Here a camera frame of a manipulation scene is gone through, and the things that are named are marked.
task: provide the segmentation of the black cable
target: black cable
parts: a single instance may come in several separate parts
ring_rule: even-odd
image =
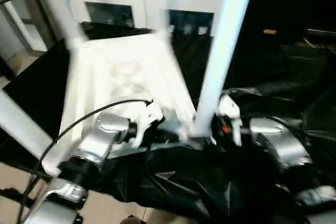
[[[94,110],[94,111],[86,114],[82,118],[78,119],[73,124],[71,124],[69,127],[67,127],[64,131],[62,131],[62,133],[59,134],[59,136],[52,141],[52,143],[42,153],[41,158],[37,162],[36,166],[34,167],[34,169],[32,171],[32,174],[30,175],[30,178],[29,178],[26,190],[25,190],[25,192],[24,192],[24,194],[22,196],[22,201],[21,201],[20,210],[19,210],[19,213],[18,213],[18,216],[17,216],[17,219],[16,219],[16,224],[20,224],[21,223],[22,213],[23,213],[24,207],[26,205],[26,201],[27,201],[28,195],[31,192],[31,190],[34,189],[35,185],[33,183],[34,183],[34,181],[35,181],[35,179],[37,177],[36,174],[38,172],[38,169],[40,168],[40,165],[42,164],[42,160],[45,158],[45,156],[48,154],[48,152],[51,150],[51,148],[58,142],[58,140],[60,140],[65,134],[67,134],[73,127],[75,127],[77,124],[79,124],[83,120],[89,118],[90,116],[92,116],[92,115],[94,115],[94,114],[96,114],[96,113],[98,113],[100,111],[103,111],[105,109],[108,109],[110,107],[113,107],[113,106],[116,106],[116,105],[119,105],[119,104],[123,104],[123,103],[129,103],[129,102],[144,102],[147,105],[151,103],[150,101],[147,101],[147,100],[132,99],[132,100],[124,100],[124,101],[119,101],[119,102],[114,102],[114,103],[108,104],[108,105],[106,105],[104,107],[101,107],[99,109],[96,109],[96,110]]]

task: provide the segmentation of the white pole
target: white pole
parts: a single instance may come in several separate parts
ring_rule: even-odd
[[[85,40],[79,24],[74,19],[67,0],[46,0],[52,13],[57,19],[68,47],[72,47],[72,41]]]
[[[36,158],[41,158],[52,141],[3,90],[0,90],[0,127]]]
[[[192,133],[198,136],[211,134],[210,125],[222,93],[227,70],[235,50],[237,38],[249,0],[224,0],[217,30],[197,108]]]

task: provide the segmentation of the beige floor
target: beige floor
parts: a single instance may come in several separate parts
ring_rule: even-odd
[[[14,187],[22,192],[28,178],[28,173],[0,164],[0,189]],[[36,197],[43,186],[43,183],[39,183],[30,197]],[[14,224],[18,209],[18,203],[0,196],[0,224]],[[165,211],[144,208],[136,203],[121,203],[109,195],[94,191],[90,191],[89,198],[80,213],[84,217],[85,224],[118,224],[129,215],[137,216],[148,224],[196,224],[195,221]]]
[[[17,76],[22,73],[26,68],[28,68],[35,60],[38,59],[38,56],[43,54],[39,51],[30,51],[26,49],[21,50],[15,56],[11,57],[7,64],[13,70],[14,74]],[[0,89],[9,84],[10,81],[6,77],[0,77]]]

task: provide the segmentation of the cabinet door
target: cabinet door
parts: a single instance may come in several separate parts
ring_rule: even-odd
[[[147,27],[144,0],[70,0],[79,22]]]
[[[147,26],[151,29],[155,25],[153,21],[158,11],[157,1],[145,0]],[[211,36],[214,36],[217,28],[221,5],[222,0],[167,0],[171,25],[178,24],[178,29],[186,32],[198,29],[203,33],[208,28]]]

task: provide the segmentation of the silver fitting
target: silver fitting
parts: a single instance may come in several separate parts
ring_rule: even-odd
[[[267,118],[250,121],[252,141],[275,158],[280,169],[311,163],[301,142],[282,124]]]
[[[72,156],[88,160],[99,168],[107,158],[112,144],[121,143],[125,139],[129,125],[130,121],[127,118],[101,113]]]

